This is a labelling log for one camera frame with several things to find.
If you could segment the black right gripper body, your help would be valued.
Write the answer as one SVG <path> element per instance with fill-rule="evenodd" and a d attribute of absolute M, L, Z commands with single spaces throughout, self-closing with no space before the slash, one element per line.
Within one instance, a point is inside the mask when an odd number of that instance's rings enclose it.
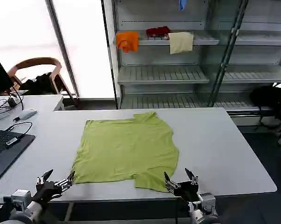
<path fill-rule="evenodd" d="M 199 185 L 197 182 L 179 182 L 177 189 L 174 189 L 174 195 L 181 197 L 186 202 L 199 201 L 198 189 Z"/>

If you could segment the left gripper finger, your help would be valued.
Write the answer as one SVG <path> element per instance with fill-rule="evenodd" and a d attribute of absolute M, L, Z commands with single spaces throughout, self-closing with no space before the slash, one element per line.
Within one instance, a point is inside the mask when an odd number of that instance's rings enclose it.
<path fill-rule="evenodd" d="M 41 177 L 38 176 L 37 180 L 36 180 L 36 185 L 41 185 L 44 182 L 46 182 L 47 179 L 51 176 L 52 173 L 53 173 L 53 169 L 45 172 Z"/>
<path fill-rule="evenodd" d="M 68 190 L 73 184 L 74 175 L 75 175 L 75 171 L 71 172 L 67 178 L 59 182 L 56 182 L 55 186 L 58 187 L 60 190 Z"/>

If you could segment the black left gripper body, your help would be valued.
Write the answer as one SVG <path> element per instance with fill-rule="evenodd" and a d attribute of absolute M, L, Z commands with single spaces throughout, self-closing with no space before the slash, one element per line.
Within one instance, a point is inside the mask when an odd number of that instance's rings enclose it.
<path fill-rule="evenodd" d="M 61 187 L 55 185 L 55 182 L 44 182 L 36 185 L 37 192 L 32 197 L 32 201 L 46 207 L 48 202 L 62 196 Z"/>

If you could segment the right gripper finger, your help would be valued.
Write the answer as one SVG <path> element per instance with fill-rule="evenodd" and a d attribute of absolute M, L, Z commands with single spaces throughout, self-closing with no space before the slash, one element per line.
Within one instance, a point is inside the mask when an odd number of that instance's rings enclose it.
<path fill-rule="evenodd" d="M 174 193 L 175 190 L 180 189 L 180 185 L 173 182 L 166 172 L 164 172 L 164 184 L 168 191 L 171 193 Z"/>
<path fill-rule="evenodd" d="M 198 184 L 198 176 L 194 175 L 192 171 L 188 170 L 187 168 L 185 168 L 185 172 L 188 175 L 191 184 Z"/>

